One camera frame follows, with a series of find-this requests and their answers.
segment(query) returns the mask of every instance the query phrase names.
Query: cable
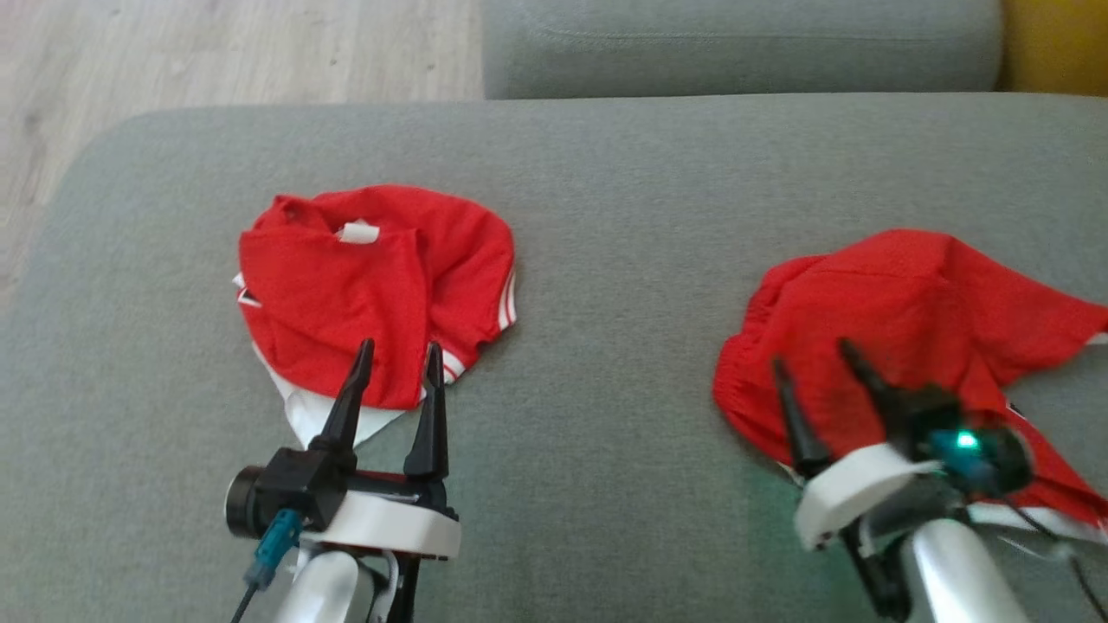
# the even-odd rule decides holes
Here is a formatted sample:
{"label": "cable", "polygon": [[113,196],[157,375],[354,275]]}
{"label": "cable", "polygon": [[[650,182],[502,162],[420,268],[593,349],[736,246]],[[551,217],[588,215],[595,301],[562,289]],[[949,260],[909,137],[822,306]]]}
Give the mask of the cable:
{"label": "cable", "polygon": [[288,551],[300,541],[300,531],[304,530],[304,518],[293,509],[281,509],[277,511],[277,517],[269,523],[266,533],[258,542],[258,549],[254,550],[254,564],[246,570],[243,580],[246,582],[246,594],[243,601],[238,602],[238,610],[230,623],[238,623],[246,612],[246,606],[250,605],[254,593],[265,591],[273,583],[277,575],[277,566]]}
{"label": "cable", "polygon": [[[1020,519],[1026,521],[1028,525],[1038,530],[1055,543],[1065,544],[1061,537],[1058,537],[1053,530],[1043,525],[1038,520],[1028,514],[1027,511],[1017,507],[1015,502],[1006,496],[1002,496],[1001,501],[1007,504],[1007,507],[1012,509],[1013,512],[1018,514]],[[1092,604],[1092,607],[1097,611],[1097,615],[1100,616],[1100,620],[1108,622],[1108,611],[1105,611],[1104,604],[1100,603],[1100,600],[1098,600],[1097,595],[1092,592],[1092,586],[1089,585],[1089,579],[1085,575],[1085,569],[1081,568],[1081,563],[1077,560],[1077,555],[1074,554],[1073,551],[1067,551],[1066,561],[1069,563],[1069,568],[1074,570],[1074,575],[1077,576],[1077,583],[1081,585],[1081,592],[1085,593],[1085,599],[1089,600],[1089,603]]]}
{"label": "cable", "polygon": [[243,613],[246,612],[246,606],[250,605],[250,599],[254,598],[254,593],[258,592],[257,584],[250,584],[246,586],[246,594],[243,595],[243,601],[238,602],[238,610],[235,611],[235,615],[230,617],[230,623],[239,623],[243,620]]}

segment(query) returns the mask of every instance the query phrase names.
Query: blue connector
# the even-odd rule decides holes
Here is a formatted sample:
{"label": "blue connector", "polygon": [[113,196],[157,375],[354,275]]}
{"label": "blue connector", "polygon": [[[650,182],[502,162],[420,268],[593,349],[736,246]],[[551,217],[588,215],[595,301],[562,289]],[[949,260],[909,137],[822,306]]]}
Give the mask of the blue connector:
{"label": "blue connector", "polygon": [[257,586],[259,591],[268,589],[277,575],[277,565],[281,559],[300,542],[304,518],[300,513],[291,509],[278,511],[261,537],[258,549],[254,550],[254,564],[243,575],[246,584]]}

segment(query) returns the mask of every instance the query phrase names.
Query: gray sofa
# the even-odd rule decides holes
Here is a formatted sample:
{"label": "gray sofa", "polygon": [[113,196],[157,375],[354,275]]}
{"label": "gray sofa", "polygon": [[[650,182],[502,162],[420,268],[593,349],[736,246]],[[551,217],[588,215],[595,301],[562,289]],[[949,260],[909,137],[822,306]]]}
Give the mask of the gray sofa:
{"label": "gray sofa", "polygon": [[484,0],[485,96],[988,91],[999,0]]}
{"label": "gray sofa", "polygon": [[[845,553],[801,551],[794,489],[711,399],[716,356],[762,274],[910,226],[1108,299],[1102,100],[141,116],[73,164],[0,320],[0,619],[229,617],[254,545],[223,524],[227,482],[295,445],[228,283],[238,233],[276,193],[383,182],[481,202],[519,255],[520,324],[449,392],[462,554],[425,565],[419,621],[873,621]],[[1108,351],[1090,351],[1013,391],[1101,491],[1106,374]],[[361,466],[399,469],[413,433],[402,417],[360,448]],[[1092,620],[1063,568],[991,534],[1036,620]],[[1079,549],[1104,592],[1108,555]],[[246,620],[268,620],[287,582]]]}

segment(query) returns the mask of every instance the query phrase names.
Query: yellow object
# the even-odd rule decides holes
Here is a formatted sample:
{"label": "yellow object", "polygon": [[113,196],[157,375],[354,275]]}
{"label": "yellow object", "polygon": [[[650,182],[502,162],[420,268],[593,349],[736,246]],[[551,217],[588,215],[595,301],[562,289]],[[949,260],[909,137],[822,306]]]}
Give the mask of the yellow object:
{"label": "yellow object", "polygon": [[1108,0],[1004,0],[1002,91],[1108,96]]}

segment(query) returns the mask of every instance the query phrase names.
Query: robotic arm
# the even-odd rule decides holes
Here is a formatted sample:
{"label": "robotic arm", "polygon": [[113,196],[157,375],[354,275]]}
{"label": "robotic arm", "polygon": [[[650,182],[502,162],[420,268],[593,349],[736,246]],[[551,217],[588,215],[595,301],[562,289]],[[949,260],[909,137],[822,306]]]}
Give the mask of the robotic arm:
{"label": "robotic arm", "polygon": [[1027,621],[966,511],[972,497],[1003,499],[1030,483],[1023,441],[1006,428],[967,428],[957,397],[937,386],[891,387],[849,340],[839,350],[886,441],[832,461],[784,364],[774,364],[793,468],[804,482],[794,515],[801,544],[820,550],[838,537],[881,616]]}
{"label": "robotic arm", "polygon": [[[420,562],[458,555],[461,525],[443,484],[450,467],[442,349],[429,349],[427,398],[403,473],[357,469],[355,430],[372,364],[367,339],[308,448],[281,448],[232,481],[227,528],[259,540],[232,621],[269,586],[291,547],[299,545],[300,563],[276,619],[287,623],[410,623]],[[388,565],[387,576],[367,564],[371,559]]]}

